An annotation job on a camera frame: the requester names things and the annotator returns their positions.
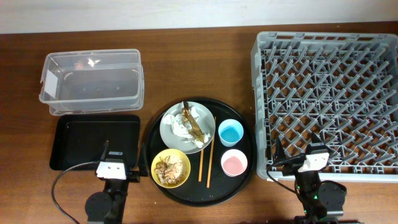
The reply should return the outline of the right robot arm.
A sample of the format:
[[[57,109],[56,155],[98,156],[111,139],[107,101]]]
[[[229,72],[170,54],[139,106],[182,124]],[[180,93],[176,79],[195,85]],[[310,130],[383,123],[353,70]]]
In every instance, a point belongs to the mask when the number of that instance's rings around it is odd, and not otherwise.
[[[304,216],[296,216],[294,223],[338,223],[343,215],[347,189],[332,180],[322,181],[319,172],[328,166],[332,150],[315,133],[311,143],[297,156],[285,155],[281,140],[275,141],[274,163],[282,167],[283,176],[294,176],[293,193],[303,206]]]

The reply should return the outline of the blue cup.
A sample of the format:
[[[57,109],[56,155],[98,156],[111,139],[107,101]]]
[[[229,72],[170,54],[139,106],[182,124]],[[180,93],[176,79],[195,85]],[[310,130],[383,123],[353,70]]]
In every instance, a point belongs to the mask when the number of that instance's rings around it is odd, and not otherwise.
[[[218,127],[218,135],[221,143],[226,147],[236,145],[243,137],[242,124],[235,119],[226,119]]]

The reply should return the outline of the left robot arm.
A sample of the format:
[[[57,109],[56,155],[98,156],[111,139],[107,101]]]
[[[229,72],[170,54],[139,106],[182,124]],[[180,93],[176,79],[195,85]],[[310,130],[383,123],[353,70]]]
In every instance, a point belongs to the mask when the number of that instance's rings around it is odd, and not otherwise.
[[[106,141],[95,175],[104,181],[104,189],[92,194],[85,203],[88,223],[121,223],[129,184],[139,183],[141,177],[149,175],[145,162],[138,160],[136,170],[129,168],[124,153],[110,151]]]

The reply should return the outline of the peanut shells and rice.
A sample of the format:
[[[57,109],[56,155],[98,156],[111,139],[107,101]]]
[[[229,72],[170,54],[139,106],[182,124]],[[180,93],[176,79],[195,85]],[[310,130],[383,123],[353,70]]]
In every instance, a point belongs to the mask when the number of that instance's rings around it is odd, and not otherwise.
[[[187,176],[187,167],[178,156],[159,157],[155,164],[154,173],[163,186],[178,185]]]

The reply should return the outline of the yellow bowl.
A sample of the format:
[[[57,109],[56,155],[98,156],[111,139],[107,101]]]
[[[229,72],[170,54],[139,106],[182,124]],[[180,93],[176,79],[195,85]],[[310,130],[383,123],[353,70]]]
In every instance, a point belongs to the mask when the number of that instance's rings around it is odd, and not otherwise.
[[[163,186],[160,183],[160,180],[157,178],[157,176],[154,173],[155,164],[160,161],[159,157],[166,157],[166,156],[178,156],[186,164],[187,176],[186,176],[185,180],[183,182],[181,182],[180,184],[178,184],[178,185]],[[152,164],[150,166],[150,171],[151,171],[152,178],[154,179],[155,183],[158,184],[159,186],[161,186],[163,188],[166,188],[166,189],[177,188],[177,187],[181,186],[182,184],[184,184],[185,181],[188,179],[188,177],[190,175],[190,171],[191,171],[190,160],[189,160],[189,158],[187,157],[187,155],[185,153],[183,153],[182,151],[179,151],[178,149],[165,149],[165,150],[161,151],[160,153],[158,153],[154,157],[154,159],[152,160]]]

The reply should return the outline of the brown food wrapper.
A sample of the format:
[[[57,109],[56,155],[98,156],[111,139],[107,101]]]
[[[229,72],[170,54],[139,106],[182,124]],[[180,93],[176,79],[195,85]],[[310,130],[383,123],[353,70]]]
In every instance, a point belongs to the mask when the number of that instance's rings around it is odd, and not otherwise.
[[[188,130],[188,132],[197,140],[202,143],[205,143],[205,134],[195,121],[194,117],[192,116],[190,112],[189,105],[186,101],[183,101],[183,108],[182,108],[182,116],[183,116],[183,122],[184,123],[189,123],[191,128]]]

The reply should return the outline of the wooden chopstick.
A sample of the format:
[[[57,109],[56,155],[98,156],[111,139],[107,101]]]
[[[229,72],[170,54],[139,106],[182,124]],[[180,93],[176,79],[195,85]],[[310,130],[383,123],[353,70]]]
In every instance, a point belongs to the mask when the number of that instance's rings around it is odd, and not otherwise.
[[[210,188],[210,182],[211,182],[211,170],[212,170],[212,164],[213,164],[213,151],[214,151],[214,145],[215,145],[215,138],[216,138],[216,131],[215,131],[215,134],[211,141],[210,157],[209,157],[209,164],[208,164],[208,175],[207,175],[207,180],[206,180],[206,187],[208,189]]]
[[[199,163],[199,171],[198,171],[198,181],[202,181],[202,173],[203,173],[203,157],[204,157],[204,149],[200,151],[200,163]]]

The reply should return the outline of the pink cup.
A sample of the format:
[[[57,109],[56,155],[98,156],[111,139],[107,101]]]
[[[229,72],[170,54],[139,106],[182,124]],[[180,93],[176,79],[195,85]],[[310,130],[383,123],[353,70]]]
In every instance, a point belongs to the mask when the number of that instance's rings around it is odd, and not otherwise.
[[[241,175],[247,167],[248,159],[240,150],[227,150],[221,157],[221,168],[229,177]]]

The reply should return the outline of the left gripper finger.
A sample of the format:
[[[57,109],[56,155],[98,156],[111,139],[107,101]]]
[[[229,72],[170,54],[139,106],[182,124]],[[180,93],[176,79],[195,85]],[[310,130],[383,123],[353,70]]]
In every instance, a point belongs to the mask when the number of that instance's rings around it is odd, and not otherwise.
[[[103,145],[103,152],[101,154],[100,160],[104,161],[106,159],[107,153],[108,153],[108,147],[109,147],[109,141],[105,140],[105,143]]]
[[[146,162],[146,153],[145,153],[145,145],[143,144],[139,151],[139,159],[138,159],[138,168],[139,168],[139,175],[141,177],[148,176],[148,168]]]

